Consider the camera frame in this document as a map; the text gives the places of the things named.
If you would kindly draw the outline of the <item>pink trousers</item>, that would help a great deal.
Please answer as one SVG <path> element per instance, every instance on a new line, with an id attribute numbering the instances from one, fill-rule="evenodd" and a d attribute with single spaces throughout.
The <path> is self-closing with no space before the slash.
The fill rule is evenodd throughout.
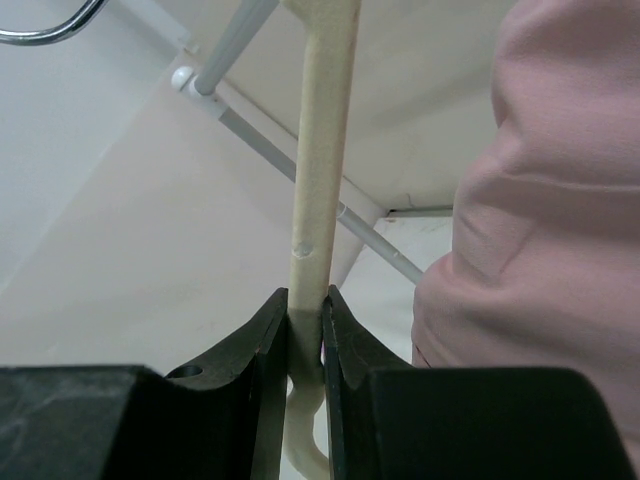
<path id="1" fill-rule="evenodd" d="M 414 363 L 578 370 L 637 441 L 638 3 L 517 3 L 492 81 L 497 133 L 416 289 Z"/>

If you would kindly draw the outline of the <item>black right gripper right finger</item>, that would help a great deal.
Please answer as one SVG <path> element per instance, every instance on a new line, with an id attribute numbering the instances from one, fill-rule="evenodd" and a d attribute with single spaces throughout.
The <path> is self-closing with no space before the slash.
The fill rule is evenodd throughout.
<path id="1" fill-rule="evenodd" d="M 563 368 L 415 368 L 323 306 L 334 479 L 631 479 L 595 387 Z"/>

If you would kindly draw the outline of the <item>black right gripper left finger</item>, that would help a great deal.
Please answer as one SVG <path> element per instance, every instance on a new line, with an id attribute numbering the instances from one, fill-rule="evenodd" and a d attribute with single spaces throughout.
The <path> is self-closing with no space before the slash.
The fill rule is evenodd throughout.
<path id="1" fill-rule="evenodd" d="M 275 479 L 287 292 L 167 375 L 139 365 L 5 367 L 5 479 Z"/>

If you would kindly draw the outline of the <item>white clothes rack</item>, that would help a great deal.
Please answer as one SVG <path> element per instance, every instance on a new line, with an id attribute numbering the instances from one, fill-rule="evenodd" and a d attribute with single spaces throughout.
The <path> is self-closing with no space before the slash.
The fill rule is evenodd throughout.
<path id="1" fill-rule="evenodd" d="M 219 91 L 208 95 L 201 94 L 196 88 L 199 74 L 193 68 L 186 66 L 174 71 L 171 77 L 171 86 L 175 91 L 191 98 L 195 104 L 212 117 L 220 120 L 239 139 L 260 154 L 285 177 L 294 180 L 296 165 L 291 158 L 296 146 L 294 137 L 224 81 L 224 75 L 239 59 L 276 6 L 275 1 L 242 1 L 239 4 L 204 67 L 206 76 L 217 81 Z M 265 136 L 240 113 L 234 111 L 225 102 L 223 94 L 237 103 L 243 102 L 245 111 L 263 121 L 266 126 L 272 129 L 273 135 L 271 137 Z M 420 269 L 344 203 L 338 204 L 333 220 L 342 224 L 409 281 L 416 283 L 420 279 L 422 275 Z"/>

